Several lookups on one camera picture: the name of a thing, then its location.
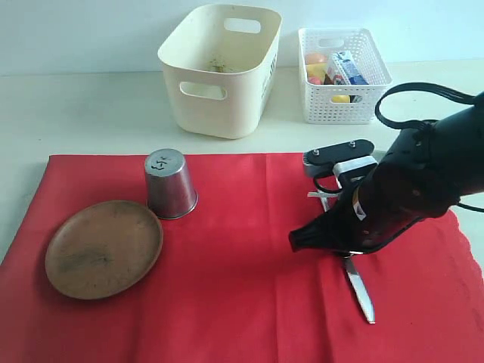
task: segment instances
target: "stainless steel cup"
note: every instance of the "stainless steel cup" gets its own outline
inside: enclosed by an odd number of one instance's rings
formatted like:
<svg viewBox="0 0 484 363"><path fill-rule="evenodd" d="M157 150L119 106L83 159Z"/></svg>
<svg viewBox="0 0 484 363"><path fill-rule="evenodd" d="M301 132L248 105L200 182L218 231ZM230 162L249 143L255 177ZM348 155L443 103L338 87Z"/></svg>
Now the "stainless steel cup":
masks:
<svg viewBox="0 0 484 363"><path fill-rule="evenodd" d="M148 208L161 219L180 218L197 205L198 195L179 151L161 149L150 154L144 161L144 176Z"/></svg>

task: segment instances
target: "white plastic bin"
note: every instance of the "white plastic bin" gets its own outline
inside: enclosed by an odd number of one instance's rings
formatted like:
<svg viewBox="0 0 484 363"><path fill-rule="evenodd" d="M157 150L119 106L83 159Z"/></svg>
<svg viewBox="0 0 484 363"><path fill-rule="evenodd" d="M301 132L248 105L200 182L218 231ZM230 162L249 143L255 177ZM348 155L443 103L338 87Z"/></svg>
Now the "white plastic bin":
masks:
<svg viewBox="0 0 484 363"><path fill-rule="evenodd" d="M308 82L305 54L349 50L368 85L313 85ZM300 29L299 80L302 108L308 123L366 124L374 116L374 107L392 82L380 53L366 29ZM334 103L335 95L360 96L359 102Z"/></svg>
<svg viewBox="0 0 484 363"><path fill-rule="evenodd" d="M272 87L279 13L237 5L193 10L158 57L177 123L223 138L253 132Z"/></svg>

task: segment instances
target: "brown wooden plate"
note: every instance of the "brown wooden plate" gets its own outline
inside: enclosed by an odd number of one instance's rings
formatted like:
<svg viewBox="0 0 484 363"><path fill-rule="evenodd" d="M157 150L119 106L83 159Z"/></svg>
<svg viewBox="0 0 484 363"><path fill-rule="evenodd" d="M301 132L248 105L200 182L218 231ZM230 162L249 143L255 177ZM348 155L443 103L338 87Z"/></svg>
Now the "brown wooden plate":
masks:
<svg viewBox="0 0 484 363"><path fill-rule="evenodd" d="M158 218L141 204L112 200L68 219L45 254L49 281L64 295L100 299L140 281L163 244Z"/></svg>

